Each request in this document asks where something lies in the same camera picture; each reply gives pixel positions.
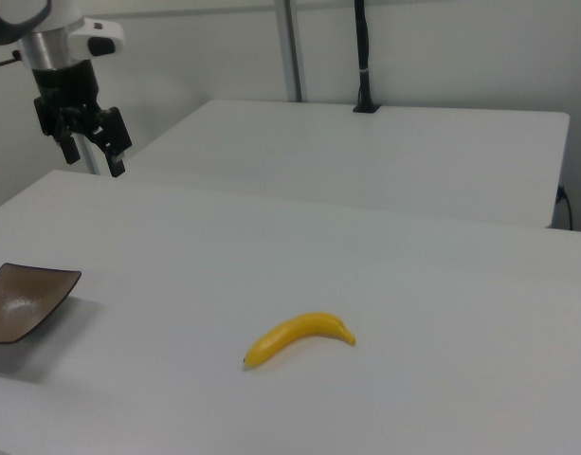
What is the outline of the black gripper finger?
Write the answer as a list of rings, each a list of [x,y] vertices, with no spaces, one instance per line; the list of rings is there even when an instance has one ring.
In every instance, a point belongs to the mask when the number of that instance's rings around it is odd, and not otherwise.
[[[34,100],[34,107],[42,133],[54,139],[67,164],[76,163],[80,159],[80,152],[62,110],[46,104],[42,98]]]
[[[132,146],[132,140],[117,107],[90,113],[88,139],[103,152],[109,172],[119,177],[125,172],[123,156]]]

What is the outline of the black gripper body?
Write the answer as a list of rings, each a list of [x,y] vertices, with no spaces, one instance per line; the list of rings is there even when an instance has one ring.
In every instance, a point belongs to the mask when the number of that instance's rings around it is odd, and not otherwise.
[[[98,129],[99,86],[89,60],[59,69],[34,69],[32,75],[40,93],[34,105],[46,136],[57,137],[63,127],[88,135]]]

